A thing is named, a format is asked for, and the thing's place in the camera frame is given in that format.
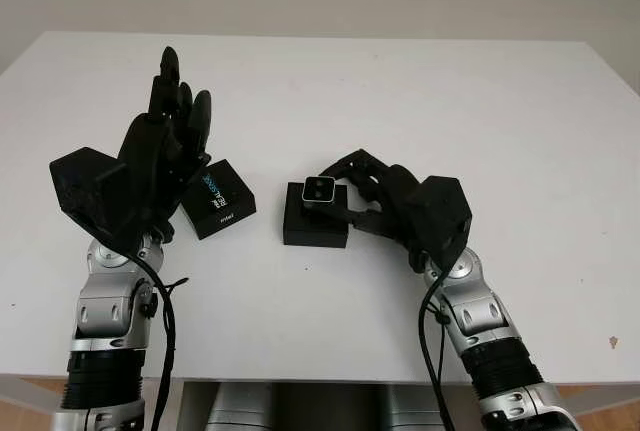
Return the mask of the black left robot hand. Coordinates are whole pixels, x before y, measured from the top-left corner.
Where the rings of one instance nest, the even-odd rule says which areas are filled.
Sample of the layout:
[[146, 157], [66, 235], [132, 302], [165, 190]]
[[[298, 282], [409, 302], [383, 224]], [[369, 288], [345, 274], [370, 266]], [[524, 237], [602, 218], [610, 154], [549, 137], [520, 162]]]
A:
[[172, 241], [170, 218], [211, 160], [206, 152], [211, 123], [211, 93], [192, 93], [180, 79], [176, 51], [166, 47], [148, 111], [132, 121], [118, 153], [131, 172], [142, 233]]

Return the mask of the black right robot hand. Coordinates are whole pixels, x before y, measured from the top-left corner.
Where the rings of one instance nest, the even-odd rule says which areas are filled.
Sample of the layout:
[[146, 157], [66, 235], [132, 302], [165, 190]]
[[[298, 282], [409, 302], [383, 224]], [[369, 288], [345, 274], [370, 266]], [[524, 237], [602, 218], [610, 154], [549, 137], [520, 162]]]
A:
[[427, 257], [416, 238], [406, 206], [409, 194], [419, 185], [410, 171], [397, 164], [387, 166], [359, 149], [325, 169], [322, 176], [347, 179], [367, 203], [377, 202], [380, 210], [353, 211], [333, 202], [307, 204], [307, 209], [351, 224], [355, 229], [390, 238], [403, 245], [410, 255]]

